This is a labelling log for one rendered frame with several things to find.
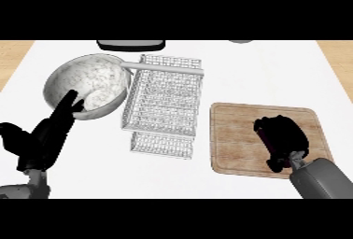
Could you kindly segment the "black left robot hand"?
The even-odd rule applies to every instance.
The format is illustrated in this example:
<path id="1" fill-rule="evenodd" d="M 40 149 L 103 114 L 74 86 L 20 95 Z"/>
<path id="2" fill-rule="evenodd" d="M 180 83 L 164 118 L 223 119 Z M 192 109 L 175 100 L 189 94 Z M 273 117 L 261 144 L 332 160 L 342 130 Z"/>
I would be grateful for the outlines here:
<path id="1" fill-rule="evenodd" d="M 72 128 L 72 114 L 82 110 L 84 100 L 74 102 L 78 92 L 69 90 L 51 115 L 40 121 L 28 133 L 14 124 L 0 123 L 0 137 L 7 152 L 17 156 L 16 170 L 46 171 L 54 164 Z"/>

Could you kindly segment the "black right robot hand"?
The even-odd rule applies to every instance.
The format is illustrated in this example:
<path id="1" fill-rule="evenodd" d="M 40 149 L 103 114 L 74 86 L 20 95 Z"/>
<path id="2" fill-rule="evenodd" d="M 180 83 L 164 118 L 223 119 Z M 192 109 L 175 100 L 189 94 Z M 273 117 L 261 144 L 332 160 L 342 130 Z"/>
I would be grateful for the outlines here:
<path id="1" fill-rule="evenodd" d="M 267 160 L 267 166 L 274 173 L 283 168 L 297 170 L 308 154 L 308 140 L 298 124 L 285 116 L 263 117 L 254 123 L 260 124 L 274 149 L 274 160 Z"/>

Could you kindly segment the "dark purple eggplant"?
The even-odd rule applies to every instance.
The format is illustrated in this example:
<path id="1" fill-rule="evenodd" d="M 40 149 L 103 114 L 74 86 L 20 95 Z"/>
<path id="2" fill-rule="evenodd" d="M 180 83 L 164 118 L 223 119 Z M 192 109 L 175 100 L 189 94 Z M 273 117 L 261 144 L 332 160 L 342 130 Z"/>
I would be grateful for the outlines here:
<path id="1" fill-rule="evenodd" d="M 270 153 L 270 160 L 274 160 L 274 149 L 258 123 L 254 123 L 254 132 L 257 133 L 260 140 Z"/>

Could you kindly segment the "wooden cutting board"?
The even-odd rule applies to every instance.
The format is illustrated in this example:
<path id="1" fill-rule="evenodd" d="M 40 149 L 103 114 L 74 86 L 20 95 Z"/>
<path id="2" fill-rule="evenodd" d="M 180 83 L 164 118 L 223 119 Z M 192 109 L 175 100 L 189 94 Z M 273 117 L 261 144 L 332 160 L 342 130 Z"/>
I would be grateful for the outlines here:
<path id="1" fill-rule="evenodd" d="M 300 126 L 308 140 L 305 162 L 317 158 L 334 161 L 322 126 L 308 108 L 212 103 L 209 108 L 209 150 L 212 170 L 226 175 L 258 176 L 288 179 L 292 170 L 273 173 L 266 161 L 270 153 L 254 132 L 254 122 L 261 117 L 288 117 Z"/>

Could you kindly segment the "white marbled saucepan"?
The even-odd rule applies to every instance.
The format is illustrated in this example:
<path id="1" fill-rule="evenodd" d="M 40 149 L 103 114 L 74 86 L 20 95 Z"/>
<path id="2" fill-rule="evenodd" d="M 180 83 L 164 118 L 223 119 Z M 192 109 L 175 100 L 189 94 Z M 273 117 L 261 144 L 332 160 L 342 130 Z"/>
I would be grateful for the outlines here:
<path id="1" fill-rule="evenodd" d="M 77 120 L 96 120 L 122 104 L 136 70 L 202 76 L 201 60 L 159 55 L 140 55 L 137 63 L 112 54 L 96 53 L 74 58 L 53 71 L 44 85 L 44 100 L 51 108 L 69 90 L 77 91 L 74 103 L 84 101 L 82 110 L 72 113 Z"/>

